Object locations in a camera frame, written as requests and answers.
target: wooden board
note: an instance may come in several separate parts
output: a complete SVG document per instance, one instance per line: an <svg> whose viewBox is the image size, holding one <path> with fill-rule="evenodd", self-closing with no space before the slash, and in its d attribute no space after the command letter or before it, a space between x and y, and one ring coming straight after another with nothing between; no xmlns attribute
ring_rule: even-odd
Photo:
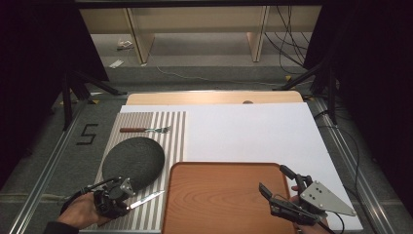
<svg viewBox="0 0 413 234"><path fill-rule="evenodd" d="M303 102L296 91L199 91L132 94L127 105L242 104Z"/></svg>
<svg viewBox="0 0 413 234"><path fill-rule="evenodd" d="M274 194L288 197L278 164L175 164L162 233L296 233L291 222L270 214L268 201L258 190L259 182Z"/></svg>

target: white table surface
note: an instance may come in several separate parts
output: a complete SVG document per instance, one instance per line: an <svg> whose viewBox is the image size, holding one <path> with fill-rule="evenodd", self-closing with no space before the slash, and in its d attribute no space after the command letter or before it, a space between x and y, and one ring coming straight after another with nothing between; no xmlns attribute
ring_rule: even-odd
<svg viewBox="0 0 413 234"><path fill-rule="evenodd" d="M121 113L160 111L187 112L184 150L189 162L287 165L297 174L319 180L353 207L305 102L124 105L121 109ZM294 180L287 181L295 185ZM341 217L346 230L362 230L357 216ZM342 229L335 214L329 214L327 220L331 229Z"/></svg>

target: metal fork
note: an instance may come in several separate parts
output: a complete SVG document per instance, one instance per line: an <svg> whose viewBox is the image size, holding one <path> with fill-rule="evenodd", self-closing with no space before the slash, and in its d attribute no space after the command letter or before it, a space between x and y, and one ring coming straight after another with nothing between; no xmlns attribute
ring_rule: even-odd
<svg viewBox="0 0 413 234"><path fill-rule="evenodd" d="M119 132L121 133L148 133L155 132L158 134L166 134L169 132L170 126L158 129L146 129L146 128L121 128Z"/></svg>

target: black and white striped mat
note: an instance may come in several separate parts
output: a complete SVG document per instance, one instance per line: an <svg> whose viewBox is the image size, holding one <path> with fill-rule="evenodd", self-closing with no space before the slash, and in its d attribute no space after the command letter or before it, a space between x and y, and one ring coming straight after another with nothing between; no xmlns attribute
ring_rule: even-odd
<svg viewBox="0 0 413 234"><path fill-rule="evenodd" d="M116 117L112 133L108 140L95 182L103 180L101 167L109 151L121 141L131 137L149 137L156 140L164 148L166 162L161 175L152 185L135 191L137 195L126 201L131 204L141 198L159 191L166 192L146 204L137 207L129 214L112 220L101 227L96 225L89 230L141 230L160 231L164 218L164 207L167 200L169 170L173 164L185 161L184 142L186 126L186 112L133 112L119 113ZM157 133L120 133L120 128L160 128L170 126L167 134Z"/></svg>

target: wire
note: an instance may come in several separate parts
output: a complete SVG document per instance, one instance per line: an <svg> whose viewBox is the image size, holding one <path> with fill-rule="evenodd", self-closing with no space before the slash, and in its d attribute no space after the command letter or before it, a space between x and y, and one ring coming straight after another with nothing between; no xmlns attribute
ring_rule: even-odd
<svg viewBox="0 0 413 234"><path fill-rule="evenodd" d="M329 232L330 234L335 234L335 232L333 232L327 225L325 225L322 221L318 222L318 224L327 232Z"/></svg>
<svg viewBox="0 0 413 234"><path fill-rule="evenodd" d="M280 55L285 56L287 59L290 59L291 61L293 61L294 63L296 63L299 66L303 66L303 64L300 61L297 61L296 59L292 58L289 54L287 54L286 52L284 52L280 47L278 47L271 39L270 37L267 35L267 33L264 33L264 35L267 37L268 41L270 41L271 45L273 45L274 48L276 48L279 52Z"/></svg>
<svg viewBox="0 0 413 234"><path fill-rule="evenodd" d="M114 52L128 51L127 52L127 60L130 64L132 64L131 59L130 59L130 52L131 52L132 49L134 49L134 47L129 46L129 47L126 47L126 48L121 48L121 49L116 49L116 50L111 50L111 51L114 51Z"/></svg>
<svg viewBox="0 0 413 234"><path fill-rule="evenodd" d="M344 225L344 221L343 221L343 218L341 217L341 216L339 216L337 213L335 213L337 216L338 216L338 218L340 218L340 221L341 221L341 224L343 225L343 229L341 229L341 234L343 234L344 233L344 229L345 229L345 225Z"/></svg>
<svg viewBox="0 0 413 234"><path fill-rule="evenodd" d="M299 56L298 54L300 54L301 57L302 57L303 59L305 59L305 57L304 57L303 54L301 53L300 48L298 47L297 43L295 42L294 37L292 36L292 28L291 28L292 7L291 7L291 6L288 6L288 23L285 23L285 20L284 20L284 18L283 18L283 16L282 16L282 13L281 13L281 11L280 11L279 6L277 6L277 11L279 12L280 17L282 18L282 23L283 23L283 25L284 25L284 27L285 27L285 34L284 34L283 42L285 43L286 35L289 35L289 37L291 38L291 42L292 42L292 44L294 45L295 54L297 55L297 57L299 58L300 61L301 61L301 59L300 59L300 56Z"/></svg>
<svg viewBox="0 0 413 234"><path fill-rule="evenodd" d="M317 118L319 118L321 115L324 115L324 114L328 114L328 110L323 110L323 111L320 112L319 114L313 116L313 119L316 120Z"/></svg>
<svg viewBox="0 0 413 234"><path fill-rule="evenodd" d="M301 35L303 35L304 39L307 41L307 43L310 43L309 39L307 39L306 35L304 35L303 32L301 32Z"/></svg>
<svg viewBox="0 0 413 234"><path fill-rule="evenodd" d="M365 215L366 218L367 218L368 224L370 225L371 229L373 230L373 233L377 234L378 232L377 232L377 230L375 229L375 227L374 227L374 225L373 225L373 222L371 221L371 218L370 218L370 216L369 216L368 213L367 213L367 210L365 209L364 205L362 204L361 199L360 199L360 197L359 197L359 193L358 193L357 181L358 181L358 171L359 171L360 154L359 154L359 150L358 150L357 141L355 140L355 138L354 138L350 133L348 133L347 131L344 131L344 130L342 130L342 129L339 129L338 127L333 127L333 126L326 126L326 125L324 125L324 126L318 126L318 128L330 128L330 129L336 129L336 130L338 130L339 132L343 132L343 133L345 133L346 135L348 135L348 136L352 139L353 143L355 144L355 146L356 146L356 151L357 151L357 165L356 165L356 175L355 175L355 184L354 184L354 186L355 186L355 190L356 190L356 191L353 191L352 189L350 189L350 188L347 187L346 185L343 185L343 186L344 186L344 188L345 188L347 191L349 191L353 196L355 196L355 198L357 199L357 201L360 203L361 209L363 210L364 215Z"/></svg>
<svg viewBox="0 0 413 234"><path fill-rule="evenodd" d="M274 34L276 34L277 38L279 38L279 39L282 41L282 38L279 36L279 34L277 34L277 32L274 32ZM300 49L303 49L303 50L308 50L308 49L305 48L305 47L301 47L301 46L298 46L298 45L294 45L294 44L291 44L291 43L289 43L289 42L284 42L284 43L287 44L288 46L297 47L297 48L300 48Z"/></svg>
<svg viewBox="0 0 413 234"><path fill-rule="evenodd" d="M180 75L180 74L177 74L177 73L174 73L174 72L167 72L167 71L162 70L162 69L158 66L158 64L156 64L156 61L155 61L155 59L153 58L152 54L150 54L150 53L148 53L148 54L149 54L149 58L154 61L156 68L157 68L161 73L166 74L166 75L177 76L177 77L180 77L180 78L182 78L182 79L204 80L204 81L209 81L209 82L228 82L228 83L248 84L248 85L250 85L250 84L255 84L255 85L265 85L265 86L279 86L278 84L263 83L263 82L249 82L249 81L248 81L248 82L246 82L246 81L244 82L244 81L234 81L234 80L212 80L212 79L204 78L204 77L201 77L201 76L183 76L183 75Z"/></svg>

